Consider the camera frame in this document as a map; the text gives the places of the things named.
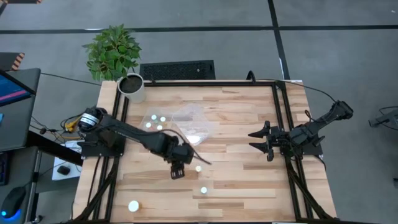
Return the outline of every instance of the potted plant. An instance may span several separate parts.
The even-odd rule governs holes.
[[[93,43],[83,47],[87,48],[86,64],[94,80],[116,81],[118,90],[133,103],[145,100],[144,80],[134,71],[141,48],[130,32],[123,29],[123,24],[110,26],[96,35]]]

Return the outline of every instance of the soil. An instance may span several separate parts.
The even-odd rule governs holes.
[[[124,93],[134,93],[141,88],[142,80],[137,76],[123,78],[120,83],[120,90]]]

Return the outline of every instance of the computer monitor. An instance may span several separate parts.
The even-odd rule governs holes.
[[[36,95],[36,92],[0,70],[0,106],[5,106]]]

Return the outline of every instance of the monitor screen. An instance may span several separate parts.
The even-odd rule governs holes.
[[[30,93],[0,74],[0,106],[30,97]]]

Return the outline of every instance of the green leaves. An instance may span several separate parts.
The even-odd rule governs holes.
[[[141,48],[130,31],[120,26],[112,27],[96,35],[91,44],[82,47],[88,52],[87,67],[94,80],[116,81],[125,77],[130,68],[138,66],[134,58],[140,58]]]

